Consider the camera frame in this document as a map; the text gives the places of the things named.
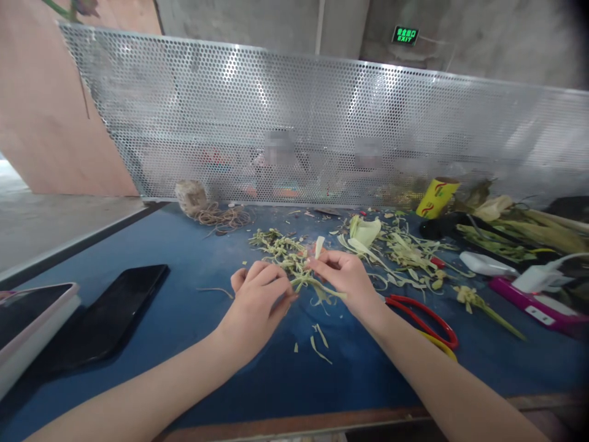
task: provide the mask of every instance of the exit sign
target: exit sign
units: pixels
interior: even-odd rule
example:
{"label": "exit sign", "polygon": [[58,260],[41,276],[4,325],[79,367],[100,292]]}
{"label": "exit sign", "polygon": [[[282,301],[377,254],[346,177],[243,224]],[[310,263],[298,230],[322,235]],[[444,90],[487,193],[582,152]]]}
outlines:
{"label": "exit sign", "polygon": [[403,26],[397,26],[395,28],[395,33],[393,34],[391,43],[402,43],[414,46],[415,41],[417,40],[417,34],[419,34],[419,29],[410,29],[404,28]]}

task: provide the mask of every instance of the forearm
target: forearm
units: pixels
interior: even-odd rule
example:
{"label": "forearm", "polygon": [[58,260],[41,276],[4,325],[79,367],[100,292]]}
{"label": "forearm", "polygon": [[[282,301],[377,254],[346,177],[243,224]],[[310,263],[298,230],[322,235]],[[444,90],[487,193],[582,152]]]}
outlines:
{"label": "forearm", "polygon": [[51,422],[29,441],[151,441],[240,368],[213,332]]}
{"label": "forearm", "polygon": [[448,358],[384,304],[360,321],[452,441],[544,441],[505,399]]}

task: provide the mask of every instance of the hand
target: hand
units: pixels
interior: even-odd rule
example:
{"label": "hand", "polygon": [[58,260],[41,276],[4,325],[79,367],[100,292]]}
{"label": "hand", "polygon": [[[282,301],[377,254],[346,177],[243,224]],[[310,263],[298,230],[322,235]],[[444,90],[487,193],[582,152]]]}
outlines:
{"label": "hand", "polygon": [[[256,261],[231,276],[235,301],[217,327],[221,345],[246,365],[264,345],[298,296],[287,274],[275,264]],[[274,303],[285,296],[272,308]]]}
{"label": "hand", "polygon": [[348,295],[343,301],[354,316],[360,317],[377,303],[382,304],[362,261],[357,256],[330,250],[322,253],[319,259],[310,257],[309,267],[325,278],[338,292]]}

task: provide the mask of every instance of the right hand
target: right hand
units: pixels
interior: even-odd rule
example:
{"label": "right hand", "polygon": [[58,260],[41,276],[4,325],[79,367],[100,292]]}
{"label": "right hand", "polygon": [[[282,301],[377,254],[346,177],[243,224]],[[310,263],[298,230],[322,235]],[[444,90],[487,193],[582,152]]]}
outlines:
{"label": "right hand", "polygon": [[330,250],[322,253],[318,259],[310,257],[309,268],[326,279],[338,292],[348,295],[343,301],[356,317],[362,316],[378,304],[383,304],[362,261],[355,255]]}

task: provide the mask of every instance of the yellow paper cup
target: yellow paper cup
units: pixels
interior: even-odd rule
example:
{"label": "yellow paper cup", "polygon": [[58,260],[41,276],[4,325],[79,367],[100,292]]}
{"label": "yellow paper cup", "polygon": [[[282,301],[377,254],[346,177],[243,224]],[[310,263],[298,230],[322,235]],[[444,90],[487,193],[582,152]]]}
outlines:
{"label": "yellow paper cup", "polygon": [[434,178],[415,212],[423,218],[437,218],[459,186],[460,181],[454,178]]}

